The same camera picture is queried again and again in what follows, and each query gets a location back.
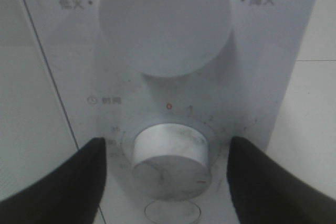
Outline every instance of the white appliance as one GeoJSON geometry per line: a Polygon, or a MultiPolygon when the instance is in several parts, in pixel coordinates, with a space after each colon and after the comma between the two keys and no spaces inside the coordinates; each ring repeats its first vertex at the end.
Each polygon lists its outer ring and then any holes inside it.
{"type": "MultiPolygon", "coordinates": [[[[97,223],[151,223],[158,209],[175,212],[172,223],[238,223],[223,179],[227,143],[239,135],[266,149],[314,0],[2,1],[9,8],[4,27],[16,18],[23,31],[18,41],[3,37],[6,64],[30,67],[38,87],[26,98],[41,99],[40,111],[3,111],[32,114],[52,130],[41,136],[27,129],[36,135],[34,148],[10,140],[12,132],[0,136],[3,176],[11,178],[0,184],[6,195],[20,188],[17,181],[33,183],[48,171],[37,165],[31,177],[13,175],[26,169],[6,155],[13,144],[29,162],[54,150],[51,170],[103,136],[109,168],[97,223]],[[36,52],[39,66],[24,57],[36,52]],[[148,160],[169,171],[168,186],[150,184],[164,175],[148,160]],[[153,198],[188,201],[157,206],[153,198]]],[[[10,89],[26,74],[9,78],[7,65],[2,84],[10,89]]],[[[13,127],[9,121],[2,127],[13,127]]]]}

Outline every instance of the white knob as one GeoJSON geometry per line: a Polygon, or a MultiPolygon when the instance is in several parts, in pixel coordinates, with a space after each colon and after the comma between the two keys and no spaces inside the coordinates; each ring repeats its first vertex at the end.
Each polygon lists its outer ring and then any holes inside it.
{"type": "Polygon", "coordinates": [[[225,46],[229,0],[100,0],[99,23],[112,57],[153,76],[204,66],[225,46]]]}
{"type": "Polygon", "coordinates": [[[132,175],[135,187],[151,198],[193,198],[211,183],[207,140],[188,126],[152,126],[135,139],[132,175]]]}

